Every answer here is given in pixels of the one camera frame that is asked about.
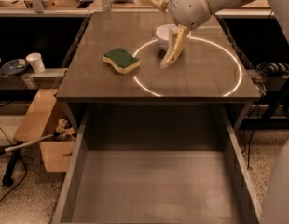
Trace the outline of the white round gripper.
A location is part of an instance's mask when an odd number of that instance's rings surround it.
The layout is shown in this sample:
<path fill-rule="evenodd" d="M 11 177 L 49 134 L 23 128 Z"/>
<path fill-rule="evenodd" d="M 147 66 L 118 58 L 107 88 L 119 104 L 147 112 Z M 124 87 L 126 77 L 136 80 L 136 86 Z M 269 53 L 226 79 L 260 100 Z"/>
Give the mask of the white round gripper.
<path fill-rule="evenodd" d="M 169 10 L 172 21 L 178 25 L 168 32 L 168 48 L 160 68 L 172 66 L 184 50 L 190 30 L 196 30 L 211 17 L 208 0 L 133 0 L 138 6 L 152 6 L 161 12 Z"/>

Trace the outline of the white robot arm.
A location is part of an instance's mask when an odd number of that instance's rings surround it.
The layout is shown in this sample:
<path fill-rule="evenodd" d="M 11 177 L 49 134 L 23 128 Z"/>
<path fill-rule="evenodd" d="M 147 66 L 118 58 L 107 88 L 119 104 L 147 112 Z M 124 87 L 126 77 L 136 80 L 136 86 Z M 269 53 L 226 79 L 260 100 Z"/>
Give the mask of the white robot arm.
<path fill-rule="evenodd" d="M 226 8 L 240 7 L 254 0 L 134 0 L 168 11 L 177 28 L 169 33 L 169 48 L 160 63 L 167 68 L 177 60 L 186 45 L 189 31 L 199 28 L 210 17 Z M 289 44 L 289 0 L 267 0 Z M 289 224 L 289 140 L 276 159 L 268 182 L 260 224 Z"/>

